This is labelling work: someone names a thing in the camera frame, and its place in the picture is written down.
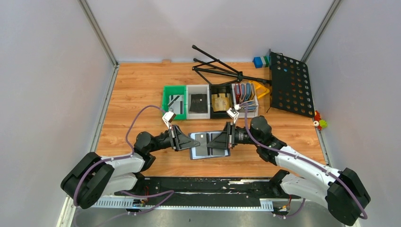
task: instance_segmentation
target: wood table surface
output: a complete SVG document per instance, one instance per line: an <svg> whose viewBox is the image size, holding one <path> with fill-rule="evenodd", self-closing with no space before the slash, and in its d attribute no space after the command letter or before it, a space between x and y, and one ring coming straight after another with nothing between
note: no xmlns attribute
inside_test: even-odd
<svg viewBox="0 0 401 227"><path fill-rule="evenodd" d="M255 69L252 62L228 63L244 75L258 78L270 78L267 68ZM195 63L123 63L117 74L117 79L107 109L103 124L97 154L116 156L128 154L130 147L125 142L125 134L135 115L147 105L161 106L163 87L165 85L206 84L192 71ZM225 76L208 74L206 76L213 84L232 80ZM325 163L319 140L311 118L285 112L269 107L269 96L259 100L259 115L264 115L272 126L273 135L286 142L298 152ZM135 138L141 131L158 135L166 130L161 120L161 112L155 108L145 110L135 123L129 140L135 143ZM220 131L230 119L202 119L175 121L181 130L188 134L198 131ZM244 120L239 119L237 126L244 127ZM231 156L190 160L188 150L173 151L171 148L152 152L156 157L152 167L143 172L145 176L239 176L239 177L269 177L280 168L264 162L256 153L253 145L237 145L231 150Z"/></svg>

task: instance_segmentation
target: green bin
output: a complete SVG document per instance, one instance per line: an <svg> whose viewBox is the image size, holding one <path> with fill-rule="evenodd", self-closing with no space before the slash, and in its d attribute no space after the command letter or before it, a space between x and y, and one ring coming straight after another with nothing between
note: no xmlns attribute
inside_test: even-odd
<svg viewBox="0 0 401 227"><path fill-rule="evenodd" d="M174 118L174 120L186 120L187 119L187 94L186 94L186 85L177 85L177 86L164 86L163 89L163 101L162 101L162 108L165 111L168 111L168 100L169 96L172 95L182 95L184 97L183 100L183 113L182 114L177 114L177 116Z"/></svg>

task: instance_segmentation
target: black box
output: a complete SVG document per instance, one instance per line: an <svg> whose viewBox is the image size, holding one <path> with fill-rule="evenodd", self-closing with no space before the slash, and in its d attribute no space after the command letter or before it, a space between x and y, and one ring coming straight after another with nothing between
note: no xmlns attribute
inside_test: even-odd
<svg viewBox="0 0 401 227"><path fill-rule="evenodd" d="M233 101L233 95L232 95L232 88L231 85L220 85L220 84L212 84L209 85L209 90L210 90L210 118L211 119L216 119L216 118L229 118L230 116L228 116L226 111L214 111L213 110L213 106L212 106L212 95L213 94L220 94L220 93L226 93L226 94L230 94L230 102L231 102L231 106L234 106L234 101Z"/></svg>

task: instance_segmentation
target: cable clip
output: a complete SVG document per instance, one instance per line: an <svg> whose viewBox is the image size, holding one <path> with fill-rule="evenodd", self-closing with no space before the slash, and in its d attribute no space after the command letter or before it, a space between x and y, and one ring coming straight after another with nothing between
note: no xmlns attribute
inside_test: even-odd
<svg viewBox="0 0 401 227"><path fill-rule="evenodd" d="M171 122L174 120L175 116L176 114L172 111L168 111L163 115L162 120L168 129L170 129Z"/></svg>
<svg viewBox="0 0 401 227"><path fill-rule="evenodd" d="M236 104L234 107L229 108L226 112L228 116L230 116L233 119L234 124L238 121L239 118L239 110L242 107L240 105Z"/></svg>
<svg viewBox="0 0 401 227"><path fill-rule="evenodd" d="M330 172L331 172L331 168L328 167L327 170L326 170L326 176L328 176Z"/></svg>

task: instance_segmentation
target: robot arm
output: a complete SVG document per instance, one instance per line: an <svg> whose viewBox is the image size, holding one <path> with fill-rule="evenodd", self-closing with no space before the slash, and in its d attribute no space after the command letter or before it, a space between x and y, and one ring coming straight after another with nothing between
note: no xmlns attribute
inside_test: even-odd
<svg viewBox="0 0 401 227"><path fill-rule="evenodd" d="M237 144L254 144L257 147L256 152L264 161L284 167L300 176L286 170L277 172L271 181L279 191L316 202L327 208L340 222L353 225L360 217L361 209L335 177L345 183L362 208L365 208L370 202L370 196L358 175L349 168L340 171L298 153L272 135L271 127L263 116L252 118L250 136L246 128L235 126L239 109L241 107L236 105L227 111L234 122L227 122L223 132L208 143L208 147L234 148ZM271 149L264 148L255 141Z"/></svg>
<svg viewBox="0 0 401 227"><path fill-rule="evenodd" d="M93 152L86 154L63 179L61 188L74 198L74 193L79 187L77 204L83 209L91 207L103 195L131 190L138 180L136 175L149 169L155 161L156 157L151 155L151 152L166 148L179 151L200 145L198 141L186 136L178 125L170 124L174 117L172 112L164 114L163 121L168 130L158 136L152 136L146 131L139 133L134 152L129 155L101 157ZM79 185L84 174L97 162L100 163Z"/></svg>

